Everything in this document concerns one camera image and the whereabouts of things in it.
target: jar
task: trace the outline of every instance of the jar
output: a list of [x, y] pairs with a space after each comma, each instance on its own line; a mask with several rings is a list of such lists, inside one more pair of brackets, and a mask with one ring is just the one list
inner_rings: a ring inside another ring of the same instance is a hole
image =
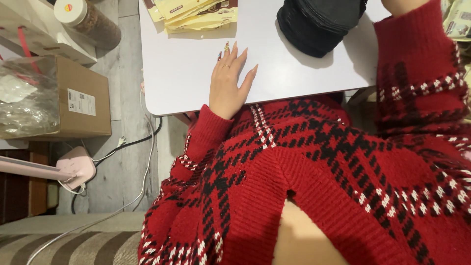
[[121, 41], [118, 25], [88, 0], [57, 0], [54, 15], [66, 27], [91, 39], [96, 47], [112, 50]]

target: red plaid sweater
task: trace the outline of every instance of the red plaid sweater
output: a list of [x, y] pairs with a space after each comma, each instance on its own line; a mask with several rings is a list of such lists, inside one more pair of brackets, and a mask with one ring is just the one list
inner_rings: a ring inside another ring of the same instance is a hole
[[468, 87], [439, 0], [374, 26], [378, 136], [323, 96], [203, 106], [139, 264], [270, 264], [288, 190], [351, 265], [471, 263]]

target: ribbed knit cuff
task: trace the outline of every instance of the ribbed knit cuff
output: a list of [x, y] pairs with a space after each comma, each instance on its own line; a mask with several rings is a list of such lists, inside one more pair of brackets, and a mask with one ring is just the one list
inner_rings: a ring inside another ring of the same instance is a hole
[[226, 138], [234, 120], [226, 120], [214, 114], [207, 105], [201, 107], [200, 116], [192, 134], [200, 143], [219, 145]]
[[445, 38], [440, 0], [431, 0], [399, 17], [388, 17], [374, 28], [383, 61], [397, 61], [418, 51], [434, 52], [451, 43]]

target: pink lamp base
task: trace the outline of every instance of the pink lamp base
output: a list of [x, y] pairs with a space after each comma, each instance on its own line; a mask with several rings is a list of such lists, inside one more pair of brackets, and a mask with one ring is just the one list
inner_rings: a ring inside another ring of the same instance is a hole
[[62, 184], [71, 190], [87, 182], [97, 173], [95, 164], [82, 146], [78, 146], [62, 156], [57, 161], [56, 167], [60, 169], [60, 172], [76, 175], [67, 181], [62, 181]]

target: hand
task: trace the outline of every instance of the hand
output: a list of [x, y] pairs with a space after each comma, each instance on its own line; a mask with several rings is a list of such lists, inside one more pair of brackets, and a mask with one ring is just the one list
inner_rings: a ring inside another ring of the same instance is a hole
[[237, 57], [237, 42], [224, 51], [224, 57], [216, 63], [211, 76], [209, 108], [219, 117], [230, 120], [247, 100], [258, 64], [249, 71], [241, 87], [237, 87], [237, 76], [242, 63], [247, 59], [247, 49]]
[[394, 16], [398, 17], [416, 8], [430, 0], [381, 0], [384, 7]]

